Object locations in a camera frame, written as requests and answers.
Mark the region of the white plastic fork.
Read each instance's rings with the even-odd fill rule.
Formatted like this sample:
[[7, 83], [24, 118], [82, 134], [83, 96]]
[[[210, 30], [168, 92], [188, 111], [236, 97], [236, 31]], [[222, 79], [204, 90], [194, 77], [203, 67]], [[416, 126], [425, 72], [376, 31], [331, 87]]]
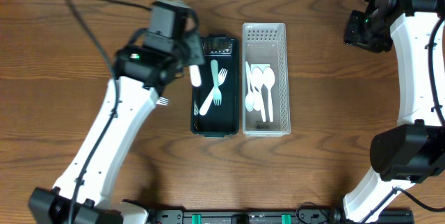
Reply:
[[[218, 73], [218, 85], [219, 86], [224, 83], [226, 76], [227, 76], [227, 69], [222, 68]], [[200, 115], [207, 114], [207, 111], [209, 110], [209, 107], [210, 107], [212, 101], [213, 101], [213, 89], [210, 90], [207, 98], [204, 100], [204, 102], [199, 110]]]
[[193, 87], [200, 87], [202, 85], [202, 79], [200, 74], [200, 69], [198, 65], [190, 65], [189, 73], [191, 78], [191, 84]]
[[169, 104], [169, 99], [165, 97], [160, 97], [157, 99], [156, 104], [159, 106], [167, 106]]

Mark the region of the white plastic fork handle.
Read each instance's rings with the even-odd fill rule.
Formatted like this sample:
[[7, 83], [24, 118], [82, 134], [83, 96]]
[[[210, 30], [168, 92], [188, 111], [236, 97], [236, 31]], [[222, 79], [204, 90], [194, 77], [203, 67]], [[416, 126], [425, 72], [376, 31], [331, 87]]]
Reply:
[[222, 93], [218, 85], [218, 62], [217, 60], [211, 61], [211, 73], [213, 78], [213, 103], [216, 106], [222, 104]]

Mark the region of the white plastic fork top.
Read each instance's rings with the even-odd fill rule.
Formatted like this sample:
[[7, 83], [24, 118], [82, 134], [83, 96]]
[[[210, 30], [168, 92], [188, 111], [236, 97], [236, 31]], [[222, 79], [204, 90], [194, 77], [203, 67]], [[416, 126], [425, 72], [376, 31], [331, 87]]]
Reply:
[[169, 104], [169, 99], [165, 97], [160, 97], [157, 99], [156, 104], [159, 106], [167, 106]]

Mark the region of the black plastic basket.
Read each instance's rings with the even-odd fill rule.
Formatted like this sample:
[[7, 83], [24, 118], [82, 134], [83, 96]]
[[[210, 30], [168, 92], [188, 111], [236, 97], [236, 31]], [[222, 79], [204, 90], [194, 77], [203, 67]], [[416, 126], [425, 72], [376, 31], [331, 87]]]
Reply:
[[228, 35], [201, 38], [202, 84], [192, 89], [191, 131], [222, 138], [239, 130], [239, 42]]

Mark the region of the white plastic spoon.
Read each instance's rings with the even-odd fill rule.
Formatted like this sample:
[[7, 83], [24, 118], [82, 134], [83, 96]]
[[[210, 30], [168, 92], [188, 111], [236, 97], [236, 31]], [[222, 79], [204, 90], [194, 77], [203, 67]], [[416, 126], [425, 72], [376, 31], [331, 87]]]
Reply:
[[271, 67], [267, 67], [264, 70], [264, 85], [268, 90], [268, 114], [270, 122], [274, 121], [273, 116], [273, 99], [272, 99], [272, 87], [275, 84], [275, 73], [273, 72], [273, 69]]
[[[263, 86], [263, 79], [262, 79], [262, 71], [261, 69], [259, 69], [258, 67], [256, 67], [255, 69], [253, 69], [252, 71], [252, 82], [254, 87], [261, 93], [261, 88]], [[266, 121], [266, 113], [265, 113], [265, 107], [262, 108], [261, 112], [261, 119], [262, 122]]]
[[253, 93], [254, 93], [254, 110], [261, 111], [262, 108], [264, 107], [263, 97], [256, 88], [253, 88]]
[[245, 107], [247, 111], [251, 112], [254, 109], [254, 93], [251, 87], [251, 78], [250, 78], [251, 70], [249, 63], [247, 61], [245, 62], [245, 70], [246, 70], [246, 81], [248, 85], [248, 93], [245, 97]]

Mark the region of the clear plastic basket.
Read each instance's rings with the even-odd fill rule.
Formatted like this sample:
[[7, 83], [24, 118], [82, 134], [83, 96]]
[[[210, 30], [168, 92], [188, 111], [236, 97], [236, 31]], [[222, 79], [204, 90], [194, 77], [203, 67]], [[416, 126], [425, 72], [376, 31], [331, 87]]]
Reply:
[[245, 23], [242, 45], [243, 133], [250, 137], [290, 134], [285, 24]]

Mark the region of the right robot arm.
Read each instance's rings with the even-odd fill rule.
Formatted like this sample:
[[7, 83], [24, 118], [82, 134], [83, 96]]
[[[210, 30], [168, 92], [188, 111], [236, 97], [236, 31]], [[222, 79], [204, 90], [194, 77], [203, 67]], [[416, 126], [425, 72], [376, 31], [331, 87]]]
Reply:
[[388, 206], [444, 171], [444, 0], [365, 2], [365, 11], [351, 12], [343, 41], [375, 53], [396, 52], [398, 119], [373, 138], [368, 172], [329, 222], [411, 223], [410, 213]]

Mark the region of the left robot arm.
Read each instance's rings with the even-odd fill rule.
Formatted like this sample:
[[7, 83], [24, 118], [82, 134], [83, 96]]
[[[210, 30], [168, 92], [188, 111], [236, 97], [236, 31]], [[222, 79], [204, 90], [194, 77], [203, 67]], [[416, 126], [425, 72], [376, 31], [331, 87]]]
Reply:
[[129, 149], [165, 87], [187, 67], [202, 83], [204, 63], [195, 11], [180, 0], [156, 0], [151, 21], [106, 64], [111, 73], [102, 106], [82, 146], [51, 189], [36, 188], [29, 209], [37, 223], [150, 223], [138, 203], [112, 205], [115, 182]]

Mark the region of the white label in basket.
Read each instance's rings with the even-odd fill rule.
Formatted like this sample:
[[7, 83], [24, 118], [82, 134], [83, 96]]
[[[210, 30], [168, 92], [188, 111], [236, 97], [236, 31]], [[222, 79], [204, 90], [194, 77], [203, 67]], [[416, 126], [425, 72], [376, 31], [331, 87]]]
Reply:
[[255, 69], [256, 67], [258, 67], [261, 70], [264, 70], [265, 68], [269, 67], [269, 64], [251, 64], [250, 68], [251, 70]]

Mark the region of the black mounting rail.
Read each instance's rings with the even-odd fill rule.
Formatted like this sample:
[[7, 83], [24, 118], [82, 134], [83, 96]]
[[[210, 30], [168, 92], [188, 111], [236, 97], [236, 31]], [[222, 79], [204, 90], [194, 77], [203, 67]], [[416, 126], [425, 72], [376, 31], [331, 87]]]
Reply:
[[339, 209], [303, 207], [295, 211], [151, 210], [147, 224], [324, 224], [349, 223]]

